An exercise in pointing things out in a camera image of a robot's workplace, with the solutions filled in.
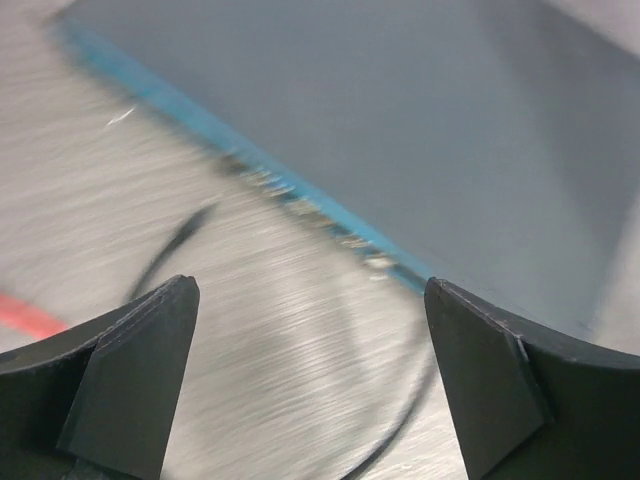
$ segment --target black wire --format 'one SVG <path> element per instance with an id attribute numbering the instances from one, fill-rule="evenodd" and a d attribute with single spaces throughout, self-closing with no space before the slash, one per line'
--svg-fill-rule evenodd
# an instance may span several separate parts
<path id="1" fill-rule="evenodd" d="M 171 255 L 178 250 L 178 248 L 180 248 L 202 228 L 213 212 L 215 206 L 216 204 L 212 204 L 201 208 L 191 215 L 178 229 L 176 229 L 176 232 L 173 234 L 169 242 L 162 250 L 160 250 L 151 263 L 149 263 L 149 266 L 142 275 L 140 275 L 129 295 L 127 295 L 127 302 L 135 300 L 148 289 L 149 283 L 158 270 L 160 270 L 160 268 L 167 262 Z M 340 477 L 340 480 L 357 480 L 362 478 L 363 475 L 371 470 L 371 468 L 373 468 L 387 453 L 391 451 L 391 447 L 393 447 L 395 442 L 400 438 L 405 428 L 422 407 L 427 397 L 427 393 L 429 392 L 431 385 L 433 385 L 436 372 L 437 364 L 435 358 L 431 356 L 424 365 L 420 382 L 411 397 L 409 405 L 404 413 L 400 415 L 396 424 L 387 432 L 383 439 L 364 458 L 364 460 L 353 467 L 348 473 Z"/>
<path id="2" fill-rule="evenodd" d="M 153 280 L 155 274 L 169 260 L 176 250 L 178 250 L 185 242 L 193 237 L 206 223 L 207 219 L 213 212 L 216 204 L 207 205 L 191 215 L 171 237 L 171 240 L 158 252 L 153 258 L 146 270 L 138 277 L 138 280 L 131 288 L 126 297 L 126 303 L 131 302 L 145 293 L 149 288 L 149 283 Z"/>
<path id="3" fill-rule="evenodd" d="M 394 443 L 400 439 L 400 436 L 404 432 L 404 429 L 411 423 L 414 419 L 415 415 L 420 411 L 420 408 L 424 404 L 424 401 L 427 398 L 427 393 L 429 393 L 430 387 L 433 385 L 433 381 L 435 380 L 437 373 L 437 363 L 435 361 L 435 357 L 432 355 L 427 359 L 425 365 L 422 370 L 422 375 L 420 377 L 420 382 L 411 397 L 411 402 L 407 406 L 407 409 L 404 411 L 400 418 L 397 420 L 397 423 L 393 426 L 391 430 L 387 432 L 387 434 L 383 437 L 383 439 L 378 443 L 378 445 L 371 450 L 369 455 L 365 457 L 358 465 L 353 467 L 349 472 L 342 477 L 340 480 L 356 480 L 358 478 L 362 478 L 371 468 L 373 468 L 376 463 L 384 458 L 384 456 L 391 451 L 391 447 L 393 447 Z"/>

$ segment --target flat gray surface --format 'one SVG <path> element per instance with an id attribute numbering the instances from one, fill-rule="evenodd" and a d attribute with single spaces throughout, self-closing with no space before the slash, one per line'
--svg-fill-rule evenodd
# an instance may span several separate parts
<path id="1" fill-rule="evenodd" d="M 541 0 L 81 0 L 69 15 L 436 275 L 566 333 L 640 181 L 640 63 Z"/>
<path id="2" fill-rule="evenodd" d="M 0 286 L 69 324 L 119 304 L 174 226 L 215 221 L 160 277 L 202 309 L 168 479 L 334 479 L 398 414 L 421 299 L 235 177 L 171 125 L 69 65 L 44 0 L 0 2 Z M 0 350 L 29 341 L 0 328 Z M 440 382 L 376 479 L 463 479 Z"/>

